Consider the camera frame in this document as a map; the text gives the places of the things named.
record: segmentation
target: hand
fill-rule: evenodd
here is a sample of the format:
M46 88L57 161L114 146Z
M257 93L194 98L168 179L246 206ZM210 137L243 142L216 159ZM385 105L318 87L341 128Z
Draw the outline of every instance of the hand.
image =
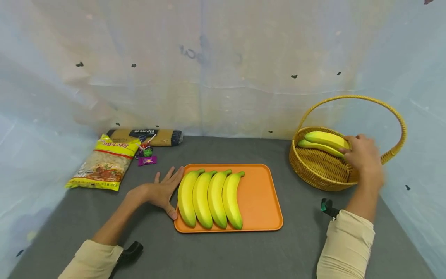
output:
M382 175L380 152L372 138L359 134L356 137L346 136L345 139L350 142L351 150L341 148L339 151L344 154L347 162L356 168L360 174L366 172Z
M141 184L130 190L127 195L133 196L142 203L150 202L151 204L164 209L172 220L176 220L177 211L170 204L170 198L183 178L184 167L180 167L178 171L172 175L174 170L175 167L171 167L161 182L160 172L157 172L154 183Z

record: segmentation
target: banana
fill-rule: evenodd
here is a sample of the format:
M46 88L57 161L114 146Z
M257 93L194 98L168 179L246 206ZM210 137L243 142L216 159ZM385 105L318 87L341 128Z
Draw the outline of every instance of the banana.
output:
M234 226L235 229L242 229L242 215L240 214L239 205L237 203L237 188L239 186L240 178L245 175L245 172L241 171L229 175L223 185L223 207L226 212L226 216Z
M181 217L192 228L195 227L196 222L192 191L198 176L203 172L204 169L188 172L181 180L180 188L178 189L178 208L180 208Z
M309 132L305 135L305 139L309 142L326 145L334 148L335 150L339 150L339 148L351 149L348 141L332 133L319 131Z
M307 140L301 140L300 142L297 143L297 146L302 147L302 148L316 148L316 149L328 152L331 155L336 156L336 157L344 157L344 154L342 154L341 152L337 151L334 148L331 148L331 147L323 145L323 144L309 142Z
M207 203L207 189L212 176L216 173L217 171L202 173L195 182L194 190L192 191L195 215L197 215L200 224L206 229L212 228L212 215Z
M226 229L227 227L227 218L222 200L222 190L226 181L226 176L231 173L231 170L217 172L217 174L212 177L207 190L207 202L209 204L212 219L214 219L215 223L222 229Z

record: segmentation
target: woven basket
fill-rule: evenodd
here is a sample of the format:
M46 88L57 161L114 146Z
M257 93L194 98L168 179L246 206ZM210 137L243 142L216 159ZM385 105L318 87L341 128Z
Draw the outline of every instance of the woven basket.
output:
M289 151L289 162L297 175L299 175L305 182L315 188L331 192L344 190L356 185L358 183L358 172L343 158L335 157L318 149L301 148L297 146L297 143L304 139L305 134L313 131L328 132L344 137L341 133L323 127L302 128L305 119L315 108L327 102L339 99L363 99L380 104L390 110L398 119L401 125L401 138L392 149L381 155L381 163L383 165L400 151L404 145L407 134L406 124L401 115L388 104L370 97L358 95L338 96L323 100L310 108L303 116L299 127L294 134L291 149Z

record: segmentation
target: left hand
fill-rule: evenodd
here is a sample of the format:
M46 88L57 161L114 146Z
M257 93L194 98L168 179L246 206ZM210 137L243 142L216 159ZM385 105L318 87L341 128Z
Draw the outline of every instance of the left hand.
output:
M180 167L175 174L173 174L174 170L175 167L171 167L161 182L161 174L160 172L157 172L154 183L141 184L130 190L127 195L138 199L142 203L150 202L151 204L164 209L172 220L176 220L178 217L177 211L170 204L170 198L183 178L184 167Z

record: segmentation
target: white backdrop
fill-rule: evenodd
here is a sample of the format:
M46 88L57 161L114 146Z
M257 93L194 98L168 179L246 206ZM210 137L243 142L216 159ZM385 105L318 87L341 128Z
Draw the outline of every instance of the white backdrop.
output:
M290 139L305 110L344 94L405 117L409 139L383 198L445 277L445 9L439 0L0 0L0 278L96 135L116 123ZM370 133L383 151L398 139L392 116L364 102L328 103L306 124Z

